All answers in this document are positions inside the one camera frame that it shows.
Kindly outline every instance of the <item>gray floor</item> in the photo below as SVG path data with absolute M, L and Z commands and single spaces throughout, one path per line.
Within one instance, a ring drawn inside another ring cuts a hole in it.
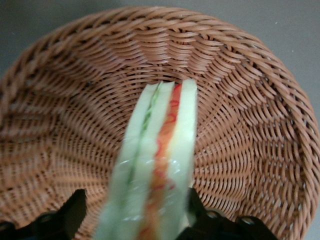
M 294 74 L 320 120 L 319 0 L 0 0 L 0 76 L 53 29 L 124 6 L 182 7 L 218 17 L 260 38 Z M 305 240 L 318 240 L 320 211 Z

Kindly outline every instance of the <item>brown wicker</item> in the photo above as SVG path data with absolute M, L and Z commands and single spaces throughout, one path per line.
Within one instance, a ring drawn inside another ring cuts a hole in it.
M 85 188 L 89 239 L 143 87 L 198 84 L 194 187 L 206 206 L 300 240 L 319 199 L 319 134 L 304 91 L 256 37 L 186 9 L 86 16 L 23 52 L 0 82 L 0 221 L 17 227 Z

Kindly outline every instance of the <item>woven pattern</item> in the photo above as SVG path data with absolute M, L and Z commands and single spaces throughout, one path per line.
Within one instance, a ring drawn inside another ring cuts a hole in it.
M 318 205 L 318 125 L 292 74 L 254 36 L 185 9 L 126 7 L 63 26 L 0 82 L 0 221 L 22 227 L 86 189 L 90 239 L 146 84 L 194 78 L 194 187 L 234 220 L 300 240 Z

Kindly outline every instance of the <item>black object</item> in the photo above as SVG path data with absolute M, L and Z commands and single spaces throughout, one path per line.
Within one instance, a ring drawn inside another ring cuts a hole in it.
M 0 240 L 71 240 L 85 216 L 86 193 L 78 189 L 57 212 L 41 214 L 25 227 L 1 222 Z
M 194 188 L 189 192 L 187 217 L 191 226 L 176 240 L 277 240 L 256 217 L 242 216 L 233 222 L 216 210 L 206 210 Z

